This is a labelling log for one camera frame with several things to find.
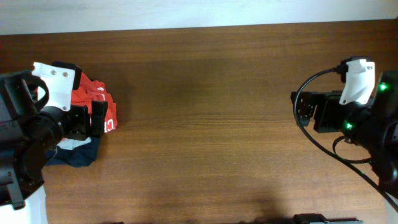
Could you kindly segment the orange soccer t-shirt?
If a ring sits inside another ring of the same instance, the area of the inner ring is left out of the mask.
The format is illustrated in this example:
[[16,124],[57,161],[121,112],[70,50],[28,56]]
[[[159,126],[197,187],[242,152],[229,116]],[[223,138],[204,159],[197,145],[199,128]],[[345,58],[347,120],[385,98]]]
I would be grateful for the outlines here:
[[73,89],[74,75],[64,77],[61,73],[46,76],[43,73],[34,74],[43,80],[49,89],[49,100],[46,106],[54,106],[64,111],[69,111],[71,105],[87,106],[91,110],[92,101],[109,101],[110,95],[107,93],[104,83],[98,80],[91,81],[84,73],[81,74],[78,82],[78,89]]

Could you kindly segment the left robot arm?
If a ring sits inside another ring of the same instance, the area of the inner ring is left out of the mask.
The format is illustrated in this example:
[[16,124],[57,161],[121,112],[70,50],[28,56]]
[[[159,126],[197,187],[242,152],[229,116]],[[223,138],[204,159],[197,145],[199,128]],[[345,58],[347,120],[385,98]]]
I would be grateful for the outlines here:
[[42,169],[57,144],[104,134],[107,102],[59,109],[49,96],[30,70],[1,75],[1,223],[47,223]]

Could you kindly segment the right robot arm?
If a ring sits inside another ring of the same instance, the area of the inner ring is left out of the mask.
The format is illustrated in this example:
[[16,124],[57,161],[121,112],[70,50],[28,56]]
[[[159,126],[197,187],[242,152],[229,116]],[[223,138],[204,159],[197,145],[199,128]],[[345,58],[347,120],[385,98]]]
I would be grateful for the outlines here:
[[[373,187],[390,206],[390,223],[397,223],[397,71],[388,70],[380,76],[370,105],[355,102],[341,105],[337,100],[342,95],[337,91],[318,93],[304,90],[311,81],[328,72],[324,70],[311,76],[291,93],[297,126],[317,148]],[[314,127],[318,133],[342,133],[333,141],[333,147],[340,141],[346,141],[367,150],[369,157],[355,161],[339,156],[335,149],[327,150],[305,129],[310,118],[315,120]],[[379,180],[371,180],[356,168],[359,163],[369,164]]]

